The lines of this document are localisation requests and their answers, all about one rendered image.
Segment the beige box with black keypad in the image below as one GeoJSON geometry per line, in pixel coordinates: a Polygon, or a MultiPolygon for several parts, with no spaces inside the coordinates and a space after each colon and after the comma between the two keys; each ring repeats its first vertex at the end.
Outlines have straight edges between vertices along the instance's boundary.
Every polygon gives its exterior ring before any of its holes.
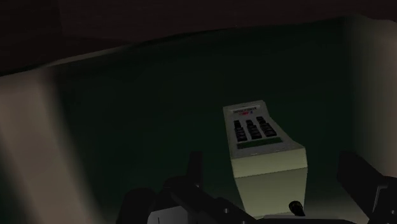
{"type": "Polygon", "coordinates": [[[288,214],[305,200],[307,155],[270,117],[264,101],[223,108],[233,178],[245,212],[254,218],[288,214]]]}

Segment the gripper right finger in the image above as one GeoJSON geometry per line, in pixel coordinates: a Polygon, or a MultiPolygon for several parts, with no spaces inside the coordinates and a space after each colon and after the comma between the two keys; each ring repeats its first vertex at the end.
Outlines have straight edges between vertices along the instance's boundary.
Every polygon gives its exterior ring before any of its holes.
{"type": "Polygon", "coordinates": [[[368,217],[367,224],[397,224],[397,178],[381,174],[354,152],[343,151],[337,180],[368,217]]]}

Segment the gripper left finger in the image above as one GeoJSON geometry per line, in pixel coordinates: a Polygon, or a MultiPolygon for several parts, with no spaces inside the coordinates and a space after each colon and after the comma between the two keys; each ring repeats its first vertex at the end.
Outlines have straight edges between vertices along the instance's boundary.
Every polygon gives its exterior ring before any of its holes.
{"type": "Polygon", "coordinates": [[[116,224],[148,224],[150,214],[181,207],[186,211],[186,224],[257,224],[228,200],[213,198],[203,185],[203,153],[190,153],[186,174],[167,179],[156,193],[150,188],[135,188],[127,192],[116,224]]]}

